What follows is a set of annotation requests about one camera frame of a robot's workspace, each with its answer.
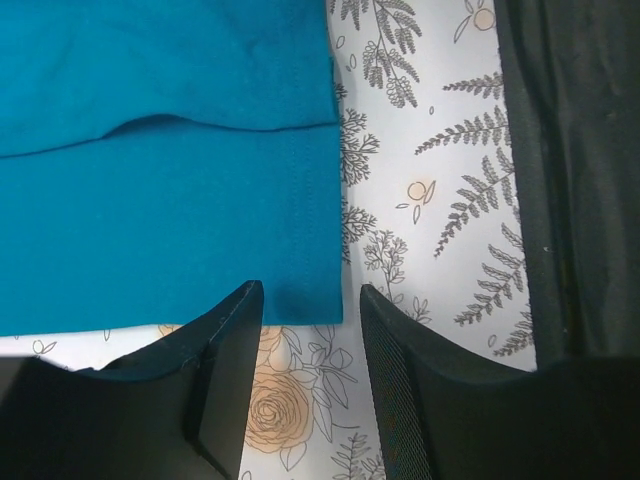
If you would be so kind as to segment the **blue t shirt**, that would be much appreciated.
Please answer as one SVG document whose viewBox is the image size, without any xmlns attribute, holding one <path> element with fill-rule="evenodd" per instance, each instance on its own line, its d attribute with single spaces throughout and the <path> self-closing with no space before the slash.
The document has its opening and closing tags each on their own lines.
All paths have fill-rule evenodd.
<svg viewBox="0 0 640 480">
<path fill-rule="evenodd" d="M 1 332 L 341 321 L 321 1 L 1 5 Z"/>
</svg>

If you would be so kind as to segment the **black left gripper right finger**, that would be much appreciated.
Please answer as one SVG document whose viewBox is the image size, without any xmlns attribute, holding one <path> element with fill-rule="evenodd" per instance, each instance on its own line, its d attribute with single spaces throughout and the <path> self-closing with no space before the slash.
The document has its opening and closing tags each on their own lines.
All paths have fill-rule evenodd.
<svg viewBox="0 0 640 480">
<path fill-rule="evenodd" d="M 421 325 L 371 285 L 360 318 L 388 478 L 638 477 L 637 359 L 518 370 Z"/>
</svg>

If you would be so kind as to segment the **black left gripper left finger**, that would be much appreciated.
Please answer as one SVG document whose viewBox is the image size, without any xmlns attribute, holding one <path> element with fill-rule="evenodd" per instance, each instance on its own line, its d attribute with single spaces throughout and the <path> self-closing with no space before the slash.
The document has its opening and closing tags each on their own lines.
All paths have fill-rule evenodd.
<svg viewBox="0 0 640 480">
<path fill-rule="evenodd" d="M 262 324 L 258 281 L 102 369 L 1 361 L 5 479 L 235 479 Z"/>
</svg>

